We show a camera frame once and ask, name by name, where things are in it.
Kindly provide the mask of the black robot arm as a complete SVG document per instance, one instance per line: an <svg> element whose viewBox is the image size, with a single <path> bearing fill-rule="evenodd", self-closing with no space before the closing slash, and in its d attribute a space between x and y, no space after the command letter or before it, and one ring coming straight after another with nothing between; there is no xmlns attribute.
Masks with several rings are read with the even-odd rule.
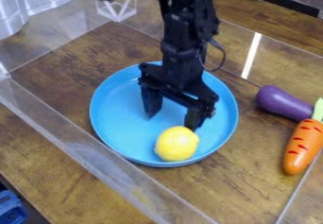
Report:
<svg viewBox="0 0 323 224"><path fill-rule="evenodd" d="M159 65L139 65L142 98L148 117L154 117L168 98L187 108L184 127L195 130L215 112L218 94L202 79L207 43L219 33L214 0L159 0L164 22Z"/></svg>

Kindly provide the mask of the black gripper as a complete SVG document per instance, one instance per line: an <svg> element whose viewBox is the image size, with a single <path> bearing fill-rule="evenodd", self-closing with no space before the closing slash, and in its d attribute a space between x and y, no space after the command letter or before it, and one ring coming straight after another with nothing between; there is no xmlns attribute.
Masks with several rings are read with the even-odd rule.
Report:
<svg viewBox="0 0 323 224"><path fill-rule="evenodd" d="M219 96L202 79L207 44L178 51L168 43L162 43L162 64L142 63L139 85L148 118L162 109L163 97L184 106L188 110L184 127L195 131L207 118L214 116Z"/></svg>

